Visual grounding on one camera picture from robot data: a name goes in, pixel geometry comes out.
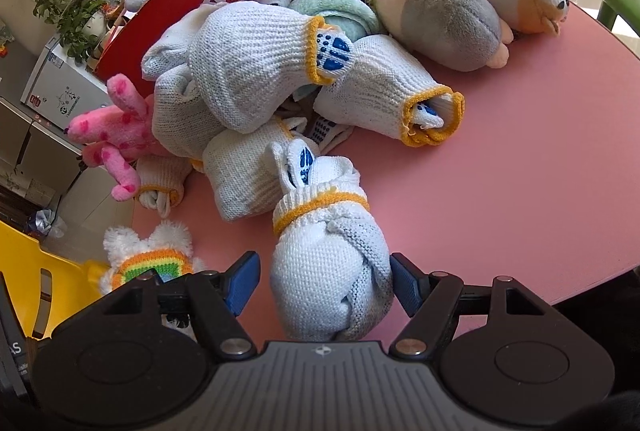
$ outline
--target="white knitted glove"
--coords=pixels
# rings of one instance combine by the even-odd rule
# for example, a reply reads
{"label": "white knitted glove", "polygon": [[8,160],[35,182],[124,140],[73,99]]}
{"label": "white knitted glove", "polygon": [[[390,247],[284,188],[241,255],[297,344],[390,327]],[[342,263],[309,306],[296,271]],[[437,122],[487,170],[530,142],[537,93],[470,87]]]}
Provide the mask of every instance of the white knitted glove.
{"label": "white knitted glove", "polygon": [[304,84],[331,84],[353,64],[351,41],[320,16],[242,1],[205,21],[189,49],[193,77],[213,115],[251,133]]}
{"label": "white knitted glove", "polygon": [[[391,37],[363,37],[353,43],[353,56],[351,71],[320,90],[314,103],[320,115],[412,147],[437,145],[457,130],[465,110],[462,94],[433,80]],[[436,115],[421,111],[425,103]]]}
{"label": "white knitted glove", "polygon": [[174,155],[202,160],[204,148],[225,127],[198,94],[188,65],[182,64],[156,80],[151,128]]}
{"label": "white knitted glove", "polygon": [[161,218],[169,215],[184,196],[184,181],[193,170],[186,158],[145,155],[138,159],[140,175],[138,201],[140,205],[157,210]]}
{"label": "white knitted glove", "polygon": [[167,70],[187,62],[187,52],[194,35],[209,14],[224,4],[200,5],[168,27],[142,58],[142,77],[145,80],[156,80]]}
{"label": "white knitted glove", "polygon": [[389,250],[345,157],[314,159],[302,140],[272,144],[285,196],[273,212],[280,240],[271,289],[287,337],[356,340],[393,300]]}
{"label": "white knitted glove", "polygon": [[287,145],[302,136],[304,118],[277,117],[250,134],[226,129],[207,145],[202,155],[220,216],[225,221],[263,214],[282,198],[282,190],[265,150],[272,142]]}

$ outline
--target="green towel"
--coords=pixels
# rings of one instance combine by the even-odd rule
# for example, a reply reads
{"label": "green towel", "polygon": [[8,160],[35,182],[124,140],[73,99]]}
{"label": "green towel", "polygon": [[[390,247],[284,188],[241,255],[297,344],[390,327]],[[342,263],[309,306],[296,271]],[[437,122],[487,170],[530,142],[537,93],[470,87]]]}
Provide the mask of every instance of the green towel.
{"label": "green towel", "polygon": [[352,42],[380,33],[376,14],[361,0],[293,0],[289,8],[309,16],[322,16],[327,24],[340,27]]}

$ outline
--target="yellow chair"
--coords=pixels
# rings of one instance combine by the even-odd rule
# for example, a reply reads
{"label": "yellow chair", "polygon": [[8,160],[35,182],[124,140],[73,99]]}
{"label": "yellow chair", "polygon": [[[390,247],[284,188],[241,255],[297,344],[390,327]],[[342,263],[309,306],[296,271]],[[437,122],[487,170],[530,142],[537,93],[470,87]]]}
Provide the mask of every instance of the yellow chair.
{"label": "yellow chair", "polygon": [[27,337],[42,339],[100,298],[106,263],[79,265],[40,249],[30,236],[0,222],[0,272]]}

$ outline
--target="blue gripper pad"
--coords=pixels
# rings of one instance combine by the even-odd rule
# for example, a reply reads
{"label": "blue gripper pad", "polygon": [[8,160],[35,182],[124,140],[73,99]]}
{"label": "blue gripper pad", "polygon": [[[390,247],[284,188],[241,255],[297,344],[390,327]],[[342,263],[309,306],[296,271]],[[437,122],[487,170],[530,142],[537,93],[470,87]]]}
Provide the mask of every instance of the blue gripper pad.
{"label": "blue gripper pad", "polygon": [[260,281],[260,256],[255,252],[245,252],[225,272],[225,276],[228,285],[225,303],[238,317]]}
{"label": "blue gripper pad", "polygon": [[394,277],[394,294],[409,317],[422,306],[418,278],[409,272],[393,254],[390,256],[391,272]]}

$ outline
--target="rainbow knit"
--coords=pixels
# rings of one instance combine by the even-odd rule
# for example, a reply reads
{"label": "rainbow knit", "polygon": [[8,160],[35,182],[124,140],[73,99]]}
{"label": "rainbow knit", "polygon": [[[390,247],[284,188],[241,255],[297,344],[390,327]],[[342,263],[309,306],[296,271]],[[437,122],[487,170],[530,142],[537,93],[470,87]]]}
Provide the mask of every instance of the rainbow knit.
{"label": "rainbow knit", "polygon": [[193,273],[189,258],[182,252],[174,249],[159,249],[158,251],[136,254],[127,259],[114,272],[111,287],[115,290],[152,268],[156,269],[164,282],[171,281],[183,274]]}

